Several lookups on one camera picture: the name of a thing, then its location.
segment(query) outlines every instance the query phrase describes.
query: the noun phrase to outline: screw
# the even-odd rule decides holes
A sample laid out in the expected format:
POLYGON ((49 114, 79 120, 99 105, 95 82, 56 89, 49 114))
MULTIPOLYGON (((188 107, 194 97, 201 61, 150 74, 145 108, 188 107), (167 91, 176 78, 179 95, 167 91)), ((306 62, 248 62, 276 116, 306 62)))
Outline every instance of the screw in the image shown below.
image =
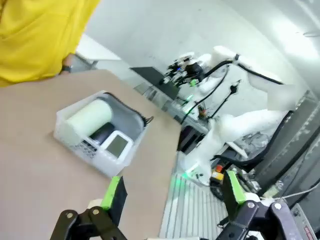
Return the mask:
POLYGON ((282 208, 281 204, 280 203, 276 203, 274 204, 274 207, 278 210, 280 210, 282 208))
POLYGON ((73 214, 72 214, 71 212, 69 212, 69 213, 66 215, 66 217, 67 217, 68 219, 72 218, 72 216, 73 216, 73 214))
POLYGON ((97 214, 99 213, 99 210, 98 210, 98 209, 94 209, 94 210, 92 211, 92 213, 93 213, 94 215, 97 215, 97 214))
POLYGON ((255 204, 253 202, 248 202, 248 207, 253 209, 255 207, 255 204))

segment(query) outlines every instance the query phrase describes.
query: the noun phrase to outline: brown table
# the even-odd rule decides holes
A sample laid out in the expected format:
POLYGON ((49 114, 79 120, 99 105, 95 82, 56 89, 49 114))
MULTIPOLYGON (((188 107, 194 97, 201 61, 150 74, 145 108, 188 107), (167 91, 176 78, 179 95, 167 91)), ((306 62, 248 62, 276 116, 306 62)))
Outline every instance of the brown table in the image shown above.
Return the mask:
POLYGON ((154 116, 130 166, 119 228, 129 240, 156 237, 175 165, 180 125, 106 70, 0 88, 0 239, 49 240, 65 209, 82 213, 110 179, 53 138, 56 112, 100 90, 154 116))

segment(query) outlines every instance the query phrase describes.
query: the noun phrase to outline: blurred square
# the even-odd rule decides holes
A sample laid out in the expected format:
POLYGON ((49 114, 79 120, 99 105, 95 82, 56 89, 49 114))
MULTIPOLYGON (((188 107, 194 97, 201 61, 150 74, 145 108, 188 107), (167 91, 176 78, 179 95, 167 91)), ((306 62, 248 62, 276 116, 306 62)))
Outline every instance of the blurred square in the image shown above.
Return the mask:
POLYGON ((268 88, 267 109, 290 111, 296 109, 296 86, 292 84, 272 85, 268 88))

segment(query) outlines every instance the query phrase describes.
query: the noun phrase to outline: red object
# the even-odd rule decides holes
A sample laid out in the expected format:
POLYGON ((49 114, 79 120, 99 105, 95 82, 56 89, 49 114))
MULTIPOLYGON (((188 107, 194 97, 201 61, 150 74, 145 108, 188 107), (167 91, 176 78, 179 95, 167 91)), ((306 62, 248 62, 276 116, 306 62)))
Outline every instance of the red object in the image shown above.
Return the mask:
POLYGON ((218 172, 218 173, 221 173, 222 170, 223 170, 223 168, 224 168, 223 166, 217 165, 217 166, 215 167, 215 171, 218 172))

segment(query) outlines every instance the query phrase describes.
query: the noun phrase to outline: roll of tissue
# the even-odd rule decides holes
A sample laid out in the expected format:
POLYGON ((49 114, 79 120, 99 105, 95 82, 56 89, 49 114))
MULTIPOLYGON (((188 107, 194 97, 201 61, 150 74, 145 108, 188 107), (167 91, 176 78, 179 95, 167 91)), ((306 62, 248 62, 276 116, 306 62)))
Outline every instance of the roll of tissue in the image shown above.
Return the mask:
POLYGON ((96 99, 66 120, 66 136, 70 145, 77 145, 83 137, 89 137, 104 124, 111 121, 112 108, 101 99, 96 99))

